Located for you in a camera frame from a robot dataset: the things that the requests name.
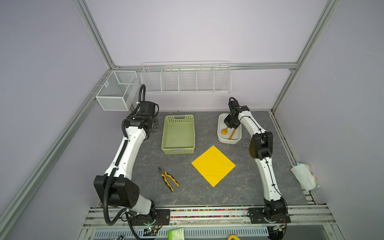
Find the gray wall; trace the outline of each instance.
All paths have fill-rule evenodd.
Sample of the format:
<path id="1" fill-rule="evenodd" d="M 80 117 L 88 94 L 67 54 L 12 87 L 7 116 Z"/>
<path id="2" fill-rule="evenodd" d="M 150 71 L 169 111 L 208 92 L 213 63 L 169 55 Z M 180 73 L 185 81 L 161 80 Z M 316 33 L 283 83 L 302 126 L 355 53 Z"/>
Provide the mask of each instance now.
<path id="1" fill-rule="evenodd" d="M 95 173 L 103 175 L 121 139 L 127 112 L 96 103 L 44 181 L 9 239 L 77 239 L 90 207 L 98 203 Z"/>
<path id="2" fill-rule="evenodd" d="M 277 110 L 345 239 L 379 239 L 384 216 L 384 2 L 342 1 Z"/>
<path id="3" fill-rule="evenodd" d="M 1 1 L 0 214 L 105 71 L 71 0 Z"/>

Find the green plastic basket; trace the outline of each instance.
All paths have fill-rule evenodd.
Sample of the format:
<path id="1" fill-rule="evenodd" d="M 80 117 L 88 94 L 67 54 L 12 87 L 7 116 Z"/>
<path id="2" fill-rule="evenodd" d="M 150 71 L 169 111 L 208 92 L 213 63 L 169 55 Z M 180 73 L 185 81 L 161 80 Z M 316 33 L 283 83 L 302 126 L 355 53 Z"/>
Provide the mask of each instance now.
<path id="1" fill-rule="evenodd" d="M 195 150 L 193 115 L 168 115 L 164 120 L 161 150 L 165 154 L 186 154 Z"/>

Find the gray marble tabletop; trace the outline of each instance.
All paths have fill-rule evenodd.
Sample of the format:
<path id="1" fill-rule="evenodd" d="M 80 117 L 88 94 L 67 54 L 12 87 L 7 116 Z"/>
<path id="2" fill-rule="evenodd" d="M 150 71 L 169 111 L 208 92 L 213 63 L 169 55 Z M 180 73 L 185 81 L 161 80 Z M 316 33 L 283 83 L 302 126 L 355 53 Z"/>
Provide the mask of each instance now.
<path id="1" fill-rule="evenodd" d="M 160 130 L 150 134 L 137 154 L 132 181 L 140 194 L 154 201 L 156 206 L 174 205 L 264 205 L 263 185 L 254 159 L 249 155 L 250 135 L 242 128 L 242 138 L 235 144 L 220 143 L 217 139 L 217 121 L 222 112 L 160 112 Z M 192 114 L 195 121 L 195 152 L 193 154 L 165 155 L 161 150 L 164 117 L 174 114 Z M 290 171 L 291 164 L 267 111 L 252 115 L 267 131 L 273 133 L 272 165 L 281 194 L 288 205 L 307 204 L 299 182 Z M 216 146 L 236 167 L 215 187 L 191 164 L 207 149 Z M 174 192 L 166 186 L 157 167 L 169 172 L 180 184 L 172 181 Z"/>

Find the yellow napkin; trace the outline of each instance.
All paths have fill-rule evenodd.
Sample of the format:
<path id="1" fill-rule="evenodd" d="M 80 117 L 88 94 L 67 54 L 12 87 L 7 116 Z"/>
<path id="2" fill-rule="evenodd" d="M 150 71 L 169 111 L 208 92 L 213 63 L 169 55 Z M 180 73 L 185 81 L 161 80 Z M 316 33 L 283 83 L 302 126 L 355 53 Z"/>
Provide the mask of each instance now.
<path id="1" fill-rule="evenodd" d="M 215 146 L 193 161 L 192 165 L 213 187 L 236 166 Z"/>

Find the yellow cloth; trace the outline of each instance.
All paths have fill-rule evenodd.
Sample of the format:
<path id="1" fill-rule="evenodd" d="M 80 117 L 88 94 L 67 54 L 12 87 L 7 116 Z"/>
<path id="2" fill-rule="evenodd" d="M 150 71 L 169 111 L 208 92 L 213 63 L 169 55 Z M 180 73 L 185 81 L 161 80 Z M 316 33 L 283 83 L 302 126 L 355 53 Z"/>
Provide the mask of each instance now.
<path id="1" fill-rule="evenodd" d="M 192 165 L 213 187 L 236 166 L 215 146 L 193 161 Z"/>

